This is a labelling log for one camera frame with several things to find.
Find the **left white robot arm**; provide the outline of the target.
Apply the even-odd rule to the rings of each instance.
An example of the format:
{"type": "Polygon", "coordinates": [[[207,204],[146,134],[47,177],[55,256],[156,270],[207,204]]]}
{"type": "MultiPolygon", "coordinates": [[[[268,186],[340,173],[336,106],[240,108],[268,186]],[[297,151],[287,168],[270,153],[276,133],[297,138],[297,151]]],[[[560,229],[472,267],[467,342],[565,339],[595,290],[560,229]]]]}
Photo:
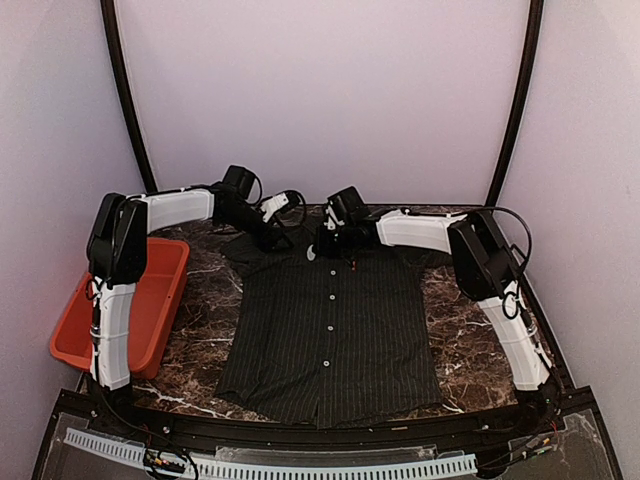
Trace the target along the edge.
{"type": "Polygon", "coordinates": [[[301,204],[301,195],[287,190],[254,206],[237,188],[221,182],[154,195],[105,195],[86,249],[91,275],[86,293],[93,303],[93,380],[108,391],[131,382],[130,315],[137,284],[147,267],[151,232],[211,220],[249,234],[261,250],[270,251],[292,245],[278,215],[301,204]]]}

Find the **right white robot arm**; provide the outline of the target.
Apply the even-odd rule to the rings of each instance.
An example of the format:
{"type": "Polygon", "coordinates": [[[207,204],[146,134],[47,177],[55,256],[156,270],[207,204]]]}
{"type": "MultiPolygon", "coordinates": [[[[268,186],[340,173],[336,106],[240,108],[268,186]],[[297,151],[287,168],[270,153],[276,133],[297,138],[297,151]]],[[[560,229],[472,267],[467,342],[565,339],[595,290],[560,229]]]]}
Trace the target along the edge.
{"type": "Polygon", "coordinates": [[[510,424],[534,432],[549,416],[561,387],[538,328],[522,300],[525,264],[518,262],[488,209],[416,214],[408,209],[371,214],[324,208],[307,259],[339,258],[366,247],[414,247],[448,254],[459,290],[477,303],[493,327],[511,367],[517,400],[510,424]]]}

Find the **black pinstriped shirt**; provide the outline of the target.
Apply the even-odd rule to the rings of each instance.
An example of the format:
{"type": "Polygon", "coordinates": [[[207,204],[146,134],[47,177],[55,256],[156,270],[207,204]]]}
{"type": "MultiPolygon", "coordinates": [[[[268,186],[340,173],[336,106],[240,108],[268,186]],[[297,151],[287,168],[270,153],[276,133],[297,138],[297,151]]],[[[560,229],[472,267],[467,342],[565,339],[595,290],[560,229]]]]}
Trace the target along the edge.
{"type": "Polygon", "coordinates": [[[307,231],[265,253],[248,236],[221,252],[242,282],[219,398],[285,424],[371,425],[441,401],[424,273],[447,254],[374,246],[309,259],[307,231]]]}

